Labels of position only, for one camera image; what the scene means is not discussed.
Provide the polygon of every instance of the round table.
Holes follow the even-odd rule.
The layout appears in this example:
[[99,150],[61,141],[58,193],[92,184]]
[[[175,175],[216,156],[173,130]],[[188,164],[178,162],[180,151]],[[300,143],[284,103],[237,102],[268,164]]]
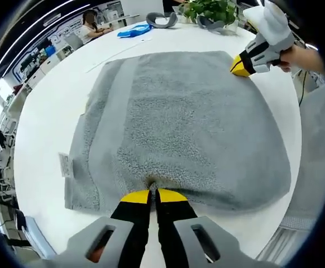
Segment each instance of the round table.
[[[15,185],[20,210],[34,217],[57,253],[66,249],[72,235],[100,217],[64,207],[65,180],[61,176],[58,152],[69,153],[78,118],[84,113],[88,94],[102,66],[111,60],[167,51],[222,50],[235,57],[254,37],[241,28],[236,33],[220,35],[184,24],[177,24],[175,29],[153,29],[132,39],[119,39],[115,31],[75,51],[38,83],[27,97],[18,125]],[[289,193],[253,213],[221,215],[216,210],[196,205],[194,209],[198,216],[208,216],[234,235],[245,254],[256,257],[277,230],[293,195],[300,164],[302,129],[290,74],[271,67],[270,72],[254,74],[251,79],[260,89],[280,129],[291,168]],[[155,267],[165,267],[157,240],[155,213],[151,214],[150,222],[142,267],[151,267],[151,261]]]

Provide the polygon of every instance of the green leaves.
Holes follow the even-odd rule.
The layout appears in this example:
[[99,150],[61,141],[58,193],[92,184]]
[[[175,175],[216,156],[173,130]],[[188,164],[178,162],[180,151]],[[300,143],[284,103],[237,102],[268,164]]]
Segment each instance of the green leaves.
[[230,0],[195,0],[183,3],[179,9],[187,18],[196,23],[197,15],[204,14],[206,18],[213,21],[223,21],[231,24],[235,21],[235,7],[230,6]]

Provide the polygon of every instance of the towel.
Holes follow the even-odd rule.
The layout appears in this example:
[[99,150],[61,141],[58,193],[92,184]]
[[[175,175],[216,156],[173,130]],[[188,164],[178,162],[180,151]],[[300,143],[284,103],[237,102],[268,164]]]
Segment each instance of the towel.
[[111,213],[160,187],[225,211],[255,210],[290,188],[283,140],[260,91],[223,51],[106,64],[71,145],[65,206]]
[[281,227],[311,231],[325,203],[325,85],[300,106],[302,157],[297,184]]

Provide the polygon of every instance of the blue object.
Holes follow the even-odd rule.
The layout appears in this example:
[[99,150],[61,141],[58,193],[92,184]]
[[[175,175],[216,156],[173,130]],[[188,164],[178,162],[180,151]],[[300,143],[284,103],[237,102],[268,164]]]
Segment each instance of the blue object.
[[47,57],[55,54],[56,52],[56,48],[54,46],[49,46],[45,50],[46,50]]
[[135,37],[138,35],[143,35],[146,32],[149,32],[151,28],[152,26],[149,24],[137,25],[128,31],[118,33],[118,37],[127,38],[127,37]]

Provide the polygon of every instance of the care tag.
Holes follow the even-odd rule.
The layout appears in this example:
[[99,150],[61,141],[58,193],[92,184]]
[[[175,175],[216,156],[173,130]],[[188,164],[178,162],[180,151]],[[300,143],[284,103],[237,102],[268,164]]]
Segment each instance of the care tag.
[[72,158],[61,152],[58,153],[58,157],[60,159],[62,177],[74,179]]

